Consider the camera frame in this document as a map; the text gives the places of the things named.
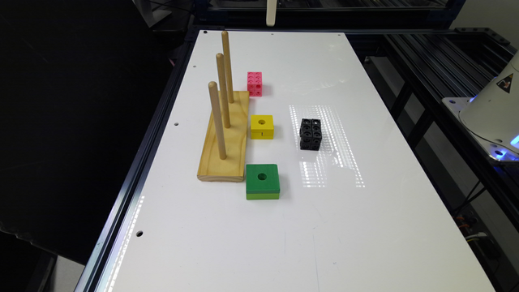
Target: wooden base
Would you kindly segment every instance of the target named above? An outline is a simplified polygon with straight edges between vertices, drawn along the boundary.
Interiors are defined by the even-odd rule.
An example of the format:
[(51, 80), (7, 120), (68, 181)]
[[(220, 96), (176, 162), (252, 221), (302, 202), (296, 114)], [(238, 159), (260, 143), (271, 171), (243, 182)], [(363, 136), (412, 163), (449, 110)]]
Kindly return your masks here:
[(197, 178), (203, 182), (243, 181), (245, 167), (245, 147), (249, 120), (249, 92), (234, 92), (234, 103), (229, 104), (230, 128), (224, 128), (227, 158), (222, 160), (218, 154), (217, 135), (214, 121), (209, 119), (205, 135), (204, 150), (200, 158)]

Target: wooden peg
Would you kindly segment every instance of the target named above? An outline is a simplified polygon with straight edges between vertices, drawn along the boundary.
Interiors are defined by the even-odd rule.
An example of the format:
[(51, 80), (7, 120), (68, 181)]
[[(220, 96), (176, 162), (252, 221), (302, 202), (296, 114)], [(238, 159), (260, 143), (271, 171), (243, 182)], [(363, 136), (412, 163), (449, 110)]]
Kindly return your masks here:
[(224, 46), (224, 60), (225, 60), (225, 78), (227, 81), (227, 97), (229, 103), (234, 102), (233, 90), (233, 72), (230, 66), (230, 48), (229, 48), (229, 33), (227, 31), (221, 32), (221, 41)]
[(218, 98), (218, 87), (214, 81), (209, 82), (209, 96), (211, 97), (212, 118), (214, 120), (214, 128), (217, 133), (218, 152), (220, 159), (227, 158), (225, 152), (224, 128), (221, 125), (220, 99)]
[(220, 82), (220, 98), (221, 107), (224, 115), (224, 127), (230, 128), (230, 117), (229, 117), (229, 103), (227, 102), (227, 91), (225, 84), (225, 65), (224, 55), (221, 53), (217, 54), (217, 66), (218, 66), (218, 81)]

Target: pink cube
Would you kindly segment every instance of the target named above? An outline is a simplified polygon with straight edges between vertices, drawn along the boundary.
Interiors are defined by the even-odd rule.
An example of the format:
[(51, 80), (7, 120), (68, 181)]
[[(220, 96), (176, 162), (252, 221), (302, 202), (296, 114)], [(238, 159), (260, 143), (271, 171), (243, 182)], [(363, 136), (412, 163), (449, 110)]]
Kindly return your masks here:
[(251, 97), (261, 97), (263, 95), (261, 72), (247, 72), (247, 91)]

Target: yellow square block with hole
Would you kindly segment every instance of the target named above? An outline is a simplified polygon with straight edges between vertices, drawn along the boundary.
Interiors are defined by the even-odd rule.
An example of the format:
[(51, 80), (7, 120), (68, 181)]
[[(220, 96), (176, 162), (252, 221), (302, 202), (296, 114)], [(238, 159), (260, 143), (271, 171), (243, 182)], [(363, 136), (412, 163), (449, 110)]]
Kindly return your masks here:
[(251, 115), (251, 138), (274, 139), (274, 118), (272, 115)]

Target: green block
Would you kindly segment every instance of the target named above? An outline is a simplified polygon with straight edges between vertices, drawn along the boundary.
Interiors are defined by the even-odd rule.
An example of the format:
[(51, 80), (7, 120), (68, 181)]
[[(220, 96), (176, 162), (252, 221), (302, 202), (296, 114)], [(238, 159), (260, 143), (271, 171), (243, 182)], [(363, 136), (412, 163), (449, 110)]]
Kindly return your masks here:
[(277, 165), (247, 165), (247, 195), (279, 193)]
[(279, 193), (277, 194), (247, 194), (247, 200), (279, 200)]

